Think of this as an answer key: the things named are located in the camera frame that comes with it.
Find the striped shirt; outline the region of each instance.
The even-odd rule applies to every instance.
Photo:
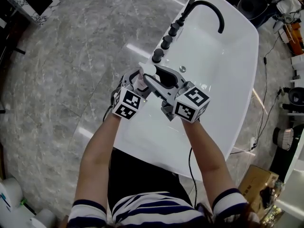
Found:
[[[215,199],[213,215],[229,221],[242,213],[246,206],[247,201],[238,189],[229,189]],[[112,215],[114,223],[127,228],[173,228],[183,223],[196,227],[207,222],[202,212],[168,192],[149,192],[125,197],[114,206]],[[255,213],[250,214],[250,217],[253,221],[259,221]],[[106,209],[103,206],[89,200],[77,200],[73,204],[67,227],[104,227],[106,222]]]

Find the black cable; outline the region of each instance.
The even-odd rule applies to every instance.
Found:
[[[282,92],[282,88],[280,87],[280,89],[279,89],[279,91],[277,92],[277,95],[276,95],[276,97],[275,97],[275,101],[274,101],[273,105],[272,105],[271,108],[270,108],[270,111],[269,111],[269,113],[268,113],[268,117],[267,117],[267,119],[266,119],[265,125],[264,125],[264,127],[263,127],[263,129],[262,129],[262,132],[261,132],[261,134],[260,134],[258,137],[260,137],[260,136],[262,135],[262,133],[263,133],[265,127],[266,127],[266,124],[267,124],[267,122],[268,122],[268,119],[269,119],[269,115],[270,115],[270,113],[271,113],[271,110],[272,110],[272,108],[275,106],[276,100],[279,99],[279,95],[281,94],[281,92]]]
[[[109,108],[105,111],[104,117],[103,117],[103,122],[105,121],[105,117],[108,114],[109,110],[112,108],[113,106],[109,106]]]
[[[196,186],[196,181],[195,181],[195,179],[193,177],[193,174],[192,174],[191,162],[190,162],[191,154],[192,154],[192,148],[190,149],[190,153],[189,153],[189,170],[190,170],[190,174],[191,174],[192,180],[194,182],[194,187],[195,187],[195,200],[194,200],[194,208],[195,208],[196,207],[197,197],[198,197],[198,188]]]
[[[266,65],[267,65],[267,58],[266,58],[266,56],[273,50],[273,48],[275,48],[276,42],[277,42],[277,40],[280,38],[280,36],[281,36],[282,34],[283,34],[283,32],[282,32],[281,34],[279,34],[279,36],[278,36],[278,37],[276,38],[276,40],[275,40],[274,46],[270,49],[269,52],[267,52],[267,53],[265,54],[265,56],[264,56],[264,58],[263,58],[264,65],[265,65],[266,91],[265,91],[264,100],[263,100],[263,104],[262,104],[262,121],[261,121],[260,128],[259,128],[259,130],[258,130],[256,143],[253,145],[253,149],[256,148],[257,145],[258,145],[258,140],[259,140],[260,136],[262,135],[263,130],[264,130],[265,127],[266,127],[266,124],[267,124],[268,119],[269,119],[270,112],[271,112],[271,110],[272,110],[272,108],[273,108],[273,106],[272,106],[272,107],[271,107],[271,110],[270,110],[269,113],[268,113],[268,117],[267,117],[267,120],[266,120],[266,122],[265,122],[264,128],[263,128],[263,130],[262,130],[262,132],[261,132],[261,128],[262,128],[262,125],[263,125],[263,118],[264,118],[264,103],[265,103],[265,98],[266,98],[266,93],[267,93],[267,85],[268,85],[268,83],[267,83],[267,66],[266,66]]]
[[[292,20],[291,24],[295,21],[295,14],[296,14],[296,12],[293,15],[293,20]]]
[[[266,55],[264,56],[264,58],[266,58],[266,56],[273,50],[273,48],[275,48],[275,45],[276,45],[277,40],[280,38],[280,36],[281,36],[283,33],[284,33],[284,32],[282,32],[282,33],[276,38],[275,43],[274,43],[274,46],[270,49],[270,51],[268,51],[268,52],[266,53]]]
[[[277,42],[277,40],[280,38],[280,36],[281,36],[282,34],[283,34],[283,32],[276,38],[273,47],[270,49],[269,52],[266,53],[266,55],[265,55],[264,58],[263,58],[264,65],[265,65],[266,90],[265,90],[264,99],[263,99],[263,103],[262,103],[262,120],[261,120],[260,128],[259,128],[259,130],[258,130],[256,143],[253,144],[253,146],[250,148],[250,150],[238,151],[238,152],[234,152],[234,153],[231,153],[231,154],[238,154],[238,153],[242,153],[242,152],[249,152],[249,151],[254,150],[254,149],[257,147],[257,145],[258,145],[258,140],[259,140],[260,136],[261,136],[262,133],[263,133],[263,130],[265,129],[265,127],[266,127],[266,125],[267,125],[267,122],[268,122],[268,119],[269,119],[271,110],[272,110],[272,108],[274,107],[274,105],[275,105],[275,103],[276,103],[276,99],[278,98],[279,94],[280,94],[281,91],[282,91],[281,88],[280,88],[278,95],[275,97],[275,102],[274,102],[274,104],[272,105],[272,107],[271,107],[271,109],[270,109],[270,111],[269,111],[269,113],[268,113],[268,117],[267,117],[267,119],[266,119],[265,125],[264,125],[264,127],[263,127],[263,129],[262,129],[262,131],[261,131],[261,128],[262,128],[262,125],[263,125],[263,118],[264,118],[264,103],[265,103],[265,99],[266,99],[267,85],[268,85],[268,83],[267,83],[267,66],[266,66],[266,65],[267,65],[267,58],[266,58],[266,56],[275,48],[276,42]]]
[[[253,150],[253,147],[250,149],[250,150],[242,150],[242,151],[238,151],[238,152],[234,152],[234,153],[231,153],[231,154],[238,154],[238,153],[243,153],[243,152],[250,152]]]

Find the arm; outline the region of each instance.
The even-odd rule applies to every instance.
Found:
[[[203,177],[209,204],[212,206],[219,194],[236,186],[222,152],[200,122],[182,122]]]
[[[109,114],[95,132],[82,157],[76,200],[91,200],[107,207],[109,161],[120,117]]]

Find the wire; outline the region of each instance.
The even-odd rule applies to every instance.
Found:
[[[194,200],[194,208],[196,207],[196,201],[197,201],[197,198],[198,198],[198,188],[196,186],[196,181],[193,177],[193,174],[192,174],[192,169],[191,169],[191,154],[192,154],[192,148],[190,149],[190,153],[189,153],[189,170],[190,170],[190,174],[191,174],[191,177],[192,177],[192,180],[194,182],[194,187],[195,187],[195,200]]]
[[[270,109],[270,111],[269,111],[269,113],[268,113],[268,117],[267,117],[266,122],[265,122],[265,124],[264,124],[264,127],[263,127],[263,129],[262,129],[263,119],[264,119],[264,103],[265,103],[265,99],[266,99],[267,85],[268,85],[268,83],[267,83],[267,67],[266,67],[266,65],[267,65],[267,58],[266,58],[266,56],[275,48],[276,42],[277,42],[277,40],[280,38],[280,36],[281,36],[282,34],[283,34],[283,32],[282,32],[281,34],[279,34],[279,36],[278,36],[278,37],[276,38],[276,40],[275,40],[275,43],[274,43],[273,47],[270,49],[269,52],[266,53],[266,55],[265,55],[264,58],[263,58],[264,65],[265,65],[266,90],[265,90],[264,99],[263,99],[263,103],[262,103],[262,114],[261,114],[261,118],[260,118],[260,121],[258,122],[258,124],[257,124],[257,126],[256,126],[256,142],[253,144],[252,147],[250,147],[249,150],[238,151],[238,152],[234,152],[234,153],[231,153],[231,154],[238,154],[238,153],[243,153],[243,152],[250,152],[250,151],[254,150],[254,149],[257,147],[257,145],[258,145],[258,140],[259,140],[260,136],[261,136],[262,133],[263,133],[263,130],[265,129],[265,127],[266,127],[266,125],[267,125],[267,122],[268,122],[268,119],[269,119],[271,110],[272,110],[272,108],[274,107],[274,105],[275,105],[275,103],[276,103],[276,99],[278,98],[278,96],[280,95],[280,93],[281,93],[281,91],[282,91],[282,89],[280,88],[280,90],[279,90],[277,96],[275,97],[275,102],[274,102],[274,104],[272,105],[272,107],[271,107],[271,109]],[[261,125],[260,125],[260,128],[259,128],[259,130],[258,130],[258,134],[257,134],[257,128],[258,128],[260,122],[261,122]]]
[[[292,20],[292,22],[289,23],[289,24],[292,24],[292,23],[294,23],[295,21],[297,21],[299,18],[301,18],[301,13],[299,14],[299,17],[295,18],[295,14],[296,14],[296,13],[299,13],[301,10],[302,10],[302,8],[298,9],[298,10],[295,11],[295,12],[291,12],[291,13],[290,13],[290,14],[293,13],[294,15],[293,15],[293,20]]]
[[[280,36],[283,34],[283,32],[281,33],[281,34],[279,34],[279,36],[276,38],[276,40],[275,40],[275,43],[274,43],[274,45],[273,45],[273,47],[270,49],[270,51],[269,52],[267,52],[266,54],[265,54],[265,56],[264,56],[264,58],[263,58],[263,61],[264,61],[264,65],[265,65],[265,78],[266,78],[266,90],[265,90],[265,95],[264,95],[264,99],[263,99],[263,104],[262,104],[262,121],[261,121],[261,125],[260,125],[260,128],[259,128],[259,130],[258,130],[258,135],[257,135],[257,139],[256,139],[256,143],[253,145],[253,147],[252,147],[252,149],[254,149],[254,148],[256,148],[257,147],[257,145],[258,145],[258,140],[259,140],[259,138],[260,138],[260,136],[261,136],[261,134],[262,134],[262,132],[263,132],[263,130],[265,129],[265,127],[266,127],[266,124],[267,124],[267,122],[268,122],[268,119],[269,119],[269,115],[270,115],[270,112],[268,113],[268,118],[267,118],[267,120],[266,120],[266,122],[265,122],[265,125],[264,125],[264,128],[263,128],[263,130],[262,130],[262,132],[261,132],[261,128],[262,128],[262,125],[263,125],[263,119],[264,119],[264,103],[265,103],[265,98],[266,98],[266,94],[267,94],[267,85],[268,85],[268,83],[267,83],[267,55],[275,48],[275,45],[276,45],[276,42],[277,42],[277,40],[280,38]]]
[[[108,114],[109,110],[112,108],[113,106],[109,106],[108,109],[105,111],[104,117],[103,117],[103,122],[105,121],[105,117]]]
[[[276,38],[275,43],[274,43],[274,46],[270,49],[270,51],[268,51],[268,52],[266,53],[266,55],[264,56],[264,58],[266,58],[266,56],[273,50],[273,48],[275,48],[275,45],[276,45],[277,40],[280,38],[280,36],[281,36],[283,33],[284,33],[284,32],[282,32],[282,33]]]
[[[250,150],[242,150],[242,151],[234,152],[234,153],[231,153],[230,155],[232,155],[232,154],[238,154],[238,153],[243,153],[243,152],[250,152],[252,150],[253,150],[253,148],[251,148]]]
[[[267,117],[267,119],[266,119],[265,125],[264,125],[264,127],[263,127],[263,129],[262,129],[262,132],[261,132],[261,134],[259,135],[259,137],[262,135],[262,133],[263,133],[265,127],[266,127],[266,124],[267,124],[267,122],[268,122],[268,119],[269,119],[269,115],[270,115],[270,113],[271,113],[271,110],[272,110],[272,108],[275,106],[276,100],[279,99],[279,95],[281,94],[281,92],[282,92],[282,88],[280,87],[280,89],[279,89],[279,91],[277,92],[277,95],[276,95],[276,97],[275,97],[275,101],[274,101],[273,105],[272,105],[271,108],[270,108],[270,111],[269,111],[269,113],[268,113],[268,117]]]

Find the fiducial marker cube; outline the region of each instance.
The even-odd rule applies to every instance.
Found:
[[[131,90],[121,87],[114,100],[112,113],[130,120],[146,104],[147,100]]]
[[[193,123],[205,112],[209,102],[209,96],[194,86],[175,99],[173,114]]]

